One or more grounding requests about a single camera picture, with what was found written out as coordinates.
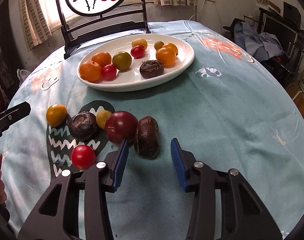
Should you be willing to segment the orange-green citrus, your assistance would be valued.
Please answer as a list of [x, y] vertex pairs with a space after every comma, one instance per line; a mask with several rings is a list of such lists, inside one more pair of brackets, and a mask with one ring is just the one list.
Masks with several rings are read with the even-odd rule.
[[64, 122], [67, 116], [67, 109], [64, 105], [53, 104], [46, 112], [47, 123], [52, 127], [60, 126]]

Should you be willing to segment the dark water chestnut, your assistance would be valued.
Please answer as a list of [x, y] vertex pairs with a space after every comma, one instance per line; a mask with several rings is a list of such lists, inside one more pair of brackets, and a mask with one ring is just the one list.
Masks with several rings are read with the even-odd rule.
[[139, 72], [145, 79], [150, 79], [163, 74], [164, 66], [157, 60], [147, 60], [140, 65]]
[[134, 141], [135, 152], [144, 158], [155, 159], [160, 152], [159, 126], [152, 116], [145, 116], [138, 122]]
[[70, 135], [79, 141], [91, 139], [99, 129], [95, 115], [88, 111], [74, 115], [67, 126]]

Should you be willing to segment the bumpy orange mandarin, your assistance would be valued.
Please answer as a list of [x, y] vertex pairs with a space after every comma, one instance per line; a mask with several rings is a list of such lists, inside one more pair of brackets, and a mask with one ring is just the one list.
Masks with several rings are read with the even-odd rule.
[[95, 61], [86, 61], [80, 65], [79, 75], [88, 82], [96, 82], [101, 78], [101, 65]]

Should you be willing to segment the red cherry tomato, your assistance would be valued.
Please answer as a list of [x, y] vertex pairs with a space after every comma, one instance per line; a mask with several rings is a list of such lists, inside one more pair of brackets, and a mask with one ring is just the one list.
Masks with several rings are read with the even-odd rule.
[[94, 150], [87, 145], [76, 146], [71, 153], [72, 164], [80, 169], [89, 169], [96, 161]]
[[114, 64], [108, 64], [101, 69], [102, 78], [105, 81], [112, 81], [117, 77], [117, 68]]

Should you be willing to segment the large green-orange citrus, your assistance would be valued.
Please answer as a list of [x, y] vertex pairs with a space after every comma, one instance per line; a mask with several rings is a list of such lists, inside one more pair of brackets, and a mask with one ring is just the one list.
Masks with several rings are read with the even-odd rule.
[[127, 70], [132, 64], [132, 57], [126, 51], [117, 52], [112, 58], [112, 64], [114, 64], [118, 70]]

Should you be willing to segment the dark water chestnut front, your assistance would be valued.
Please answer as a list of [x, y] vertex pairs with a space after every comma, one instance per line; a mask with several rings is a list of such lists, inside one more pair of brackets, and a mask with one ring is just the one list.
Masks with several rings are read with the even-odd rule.
[[163, 74], [164, 66], [157, 60], [147, 60], [140, 65], [139, 72], [145, 79], [150, 79]]

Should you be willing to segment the pale yellow fruit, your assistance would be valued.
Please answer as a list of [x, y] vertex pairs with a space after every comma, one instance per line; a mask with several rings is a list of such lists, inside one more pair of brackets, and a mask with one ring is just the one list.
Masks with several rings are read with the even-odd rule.
[[144, 48], [144, 50], [147, 49], [147, 41], [143, 38], [138, 38], [138, 39], [132, 41], [131, 45], [132, 45], [132, 48], [135, 46], [142, 46]]

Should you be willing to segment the small yellow-green kumquat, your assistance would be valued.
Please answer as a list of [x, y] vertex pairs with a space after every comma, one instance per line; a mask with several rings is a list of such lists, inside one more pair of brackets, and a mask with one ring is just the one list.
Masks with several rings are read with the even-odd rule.
[[162, 42], [162, 41], [156, 41], [154, 43], [154, 48], [155, 48], [156, 51], [158, 51], [159, 49], [161, 49], [163, 46], [164, 46], [164, 42]]

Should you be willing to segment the smooth orange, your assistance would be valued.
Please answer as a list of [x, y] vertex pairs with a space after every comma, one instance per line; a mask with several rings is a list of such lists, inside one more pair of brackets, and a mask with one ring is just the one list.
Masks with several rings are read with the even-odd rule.
[[171, 67], [175, 64], [176, 54], [170, 48], [161, 48], [156, 52], [156, 60], [164, 67]]

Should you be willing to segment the orange tangerine with stem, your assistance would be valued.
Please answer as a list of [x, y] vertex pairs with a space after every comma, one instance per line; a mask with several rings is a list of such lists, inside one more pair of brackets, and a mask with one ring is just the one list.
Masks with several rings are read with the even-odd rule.
[[176, 55], [179, 53], [177, 46], [173, 43], [165, 43], [162, 48], [170, 48]]

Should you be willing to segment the white plastic bag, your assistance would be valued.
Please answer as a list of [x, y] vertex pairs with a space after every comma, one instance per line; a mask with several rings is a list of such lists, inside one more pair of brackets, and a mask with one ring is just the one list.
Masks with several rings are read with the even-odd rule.
[[30, 71], [26, 69], [17, 69], [17, 77], [19, 79], [19, 86], [26, 80], [26, 78], [31, 74]]

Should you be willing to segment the red cherry tomato in pile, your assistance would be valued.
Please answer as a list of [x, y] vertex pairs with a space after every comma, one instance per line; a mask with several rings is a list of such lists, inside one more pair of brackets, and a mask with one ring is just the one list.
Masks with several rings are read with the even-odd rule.
[[96, 161], [94, 150], [87, 145], [76, 146], [71, 153], [72, 164], [80, 169], [89, 169]]

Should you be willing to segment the small yellow fruit behind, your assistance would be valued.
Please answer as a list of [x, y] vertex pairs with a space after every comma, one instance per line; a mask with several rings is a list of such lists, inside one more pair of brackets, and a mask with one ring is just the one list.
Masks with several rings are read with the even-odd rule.
[[101, 129], [105, 130], [106, 121], [111, 116], [111, 114], [112, 113], [107, 110], [101, 110], [97, 113], [96, 123]]

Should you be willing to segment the left checkered curtain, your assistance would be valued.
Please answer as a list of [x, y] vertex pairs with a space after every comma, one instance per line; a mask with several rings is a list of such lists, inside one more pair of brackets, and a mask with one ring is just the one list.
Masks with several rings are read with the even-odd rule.
[[23, 37], [31, 51], [52, 36], [39, 0], [18, 0]]

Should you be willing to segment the light blue tablecloth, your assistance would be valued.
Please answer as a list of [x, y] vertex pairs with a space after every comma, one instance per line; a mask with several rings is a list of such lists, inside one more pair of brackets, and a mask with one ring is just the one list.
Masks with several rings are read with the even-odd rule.
[[112, 106], [159, 124], [157, 158], [131, 151], [120, 188], [107, 195], [116, 239], [185, 239], [193, 196], [179, 186], [173, 138], [215, 170], [238, 169], [288, 237], [304, 214], [304, 120], [291, 97], [258, 61], [202, 24], [159, 22], [150, 29], [186, 41], [195, 52], [191, 66], [162, 85], [109, 93], [81, 83], [77, 65], [109, 37], [84, 44], [68, 59], [57, 49], [23, 82], [10, 104], [26, 101], [31, 112], [0, 138], [12, 230], [19, 233], [53, 178], [74, 169], [68, 155], [77, 141], [45, 119], [48, 107], [59, 103], [70, 115]]

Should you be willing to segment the dark water chestnut upright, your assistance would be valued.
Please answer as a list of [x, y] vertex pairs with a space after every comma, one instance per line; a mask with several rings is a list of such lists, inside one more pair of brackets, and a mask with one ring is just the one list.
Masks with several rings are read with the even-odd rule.
[[144, 158], [155, 159], [160, 152], [159, 126], [152, 116], [145, 116], [138, 122], [134, 141], [135, 152]]

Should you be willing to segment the mandarin on plate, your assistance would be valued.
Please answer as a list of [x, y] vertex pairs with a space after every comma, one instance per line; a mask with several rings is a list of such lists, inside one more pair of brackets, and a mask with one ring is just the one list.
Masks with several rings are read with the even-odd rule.
[[112, 56], [107, 52], [96, 53], [91, 58], [92, 61], [98, 63], [102, 68], [112, 63]]

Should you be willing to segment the white oval plate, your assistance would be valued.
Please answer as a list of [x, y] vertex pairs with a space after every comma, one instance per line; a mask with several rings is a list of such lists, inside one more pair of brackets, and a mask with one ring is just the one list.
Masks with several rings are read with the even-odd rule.
[[[79, 62], [78, 67], [80, 67], [82, 63], [89, 61], [92, 56], [99, 52], [106, 51], [112, 56], [119, 51], [126, 51], [129, 53], [131, 50], [131, 42], [137, 38], [143, 38], [147, 41], [147, 50], [145, 55], [141, 59], [132, 59], [132, 65], [130, 68], [124, 72], [118, 71], [116, 79], [113, 81], [104, 81], [101, 79], [92, 83], [84, 80], [77, 70], [76, 74], [78, 79], [85, 85], [97, 90], [106, 92], [131, 92], [155, 87], [168, 82], [183, 73], [194, 61], [195, 53], [192, 46], [177, 37], [162, 34], [136, 34], [116, 38], [97, 46], [83, 57]], [[154, 43], [157, 41], [173, 43], [177, 46], [179, 53], [175, 64], [172, 67], [165, 68], [162, 75], [145, 79], [139, 73], [139, 68], [142, 62], [156, 59]]]

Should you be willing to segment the small red tomato on plate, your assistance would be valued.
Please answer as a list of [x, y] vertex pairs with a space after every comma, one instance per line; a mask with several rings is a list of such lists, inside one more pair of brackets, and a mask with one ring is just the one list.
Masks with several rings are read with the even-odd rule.
[[144, 56], [145, 53], [145, 49], [142, 45], [136, 45], [134, 47], [132, 47], [131, 49], [131, 55], [135, 58], [135, 59], [140, 59]]

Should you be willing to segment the painted round screen stand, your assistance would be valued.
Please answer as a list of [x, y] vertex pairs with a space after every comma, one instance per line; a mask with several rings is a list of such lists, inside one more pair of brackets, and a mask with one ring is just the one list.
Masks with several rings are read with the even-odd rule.
[[[96, 38], [104, 37], [107, 35], [116, 34], [119, 32], [130, 31], [141, 29], [145, 33], [151, 33], [148, 21], [147, 21], [147, 12], [146, 12], [146, 0], [140, 0], [140, 9], [128, 10], [124, 12], [119, 12], [116, 14], [109, 14], [117, 7], [119, 7], [125, 0], [64, 0], [67, 7], [82, 17], [92, 17], [94, 18], [91, 21], [87, 21], [76, 27], [70, 27], [67, 24], [66, 18], [63, 14], [60, 0], [55, 0], [56, 7], [59, 14], [59, 19], [61, 22], [61, 33], [64, 39], [64, 59], [68, 59], [82, 44], [94, 40]], [[101, 28], [96, 28], [87, 33], [83, 33], [78, 37], [73, 37], [73, 33], [77, 30], [83, 29], [90, 25], [107, 21], [113, 18], [119, 18], [127, 15], [142, 15], [142, 21], [134, 22], [120, 22], [113, 25], [108, 25]]]

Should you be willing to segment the blue clothes pile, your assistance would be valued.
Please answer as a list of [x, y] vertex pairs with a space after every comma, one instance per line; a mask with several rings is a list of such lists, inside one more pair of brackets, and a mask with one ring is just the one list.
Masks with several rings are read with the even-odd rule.
[[238, 22], [234, 26], [235, 44], [247, 51], [257, 61], [267, 61], [284, 54], [282, 45], [277, 37], [269, 33], [257, 33], [246, 22]]

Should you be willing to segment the black metal shelf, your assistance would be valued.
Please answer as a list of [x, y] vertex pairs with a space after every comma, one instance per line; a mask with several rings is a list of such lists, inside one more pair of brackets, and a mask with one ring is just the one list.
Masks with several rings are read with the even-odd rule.
[[301, 25], [299, 10], [287, 3], [283, 3], [283, 10], [267, 2], [266, 7], [259, 7], [257, 33], [269, 33], [277, 37], [282, 45], [284, 54], [260, 62], [273, 77], [287, 88], [293, 83], [303, 69], [304, 59], [304, 28]]

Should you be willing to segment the framed picture on wall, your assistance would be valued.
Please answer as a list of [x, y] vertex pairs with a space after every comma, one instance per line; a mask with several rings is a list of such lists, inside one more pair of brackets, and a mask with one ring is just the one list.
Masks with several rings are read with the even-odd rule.
[[17, 70], [22, 68], [10, 23], [9, 0], [4, 0], [0, 5], [0, 87], [9, 99], [19, 88]]

